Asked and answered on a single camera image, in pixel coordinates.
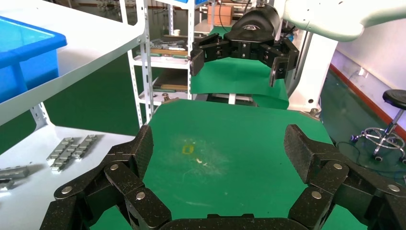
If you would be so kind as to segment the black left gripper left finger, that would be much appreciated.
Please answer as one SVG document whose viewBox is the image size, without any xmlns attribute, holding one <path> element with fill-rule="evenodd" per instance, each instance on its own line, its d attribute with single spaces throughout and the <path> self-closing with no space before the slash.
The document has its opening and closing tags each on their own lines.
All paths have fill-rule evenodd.
<svg viewBox="0 0 406 230">
<path fill-rule="evenodd" d="M 112 146 L 99 165 L 54 192 L 40 228 L 88 230 L 112 207 L 134 230 L 162 228 L 171 212 L 143 182 L 153 147 L 148 125 L 133 140 Z"/>
</svg>

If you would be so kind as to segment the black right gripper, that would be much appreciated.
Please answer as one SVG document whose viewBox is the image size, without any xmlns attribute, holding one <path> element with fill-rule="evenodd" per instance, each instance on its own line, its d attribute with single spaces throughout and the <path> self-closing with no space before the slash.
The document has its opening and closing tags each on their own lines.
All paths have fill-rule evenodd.
<svg viewBox="0 0 406 230">
<path fill-rule="evenodd" d="M 196 76 L 206 62 L 230 58 L 261 60 L 270 67 L 270 87 L 276 80 L 285 79 L 296 68 L 299 50 L 288 38 L 275 43 L 280 17 L 268 4 L 248 10 L 226 33 L 206 36 L 193 42 L 190 55 L 190 74 Z"/>
</svg>

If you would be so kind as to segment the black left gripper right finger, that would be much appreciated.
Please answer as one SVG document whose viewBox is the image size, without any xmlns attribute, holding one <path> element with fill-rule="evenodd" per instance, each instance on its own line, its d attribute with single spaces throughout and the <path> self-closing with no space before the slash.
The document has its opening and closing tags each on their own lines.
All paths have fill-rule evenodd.
<svg viewBox="0 0 406 230">
<path fill-rule="evenodd" d="M 321 229 L 335 206 L 347 209 L 370 230 L 406 227 L 406 189 L 361 167 L 332 144 L 312 140 L 288 125 L 285 153 L 307 188 L 288 217 L 309 230 Z"/>
</svg>

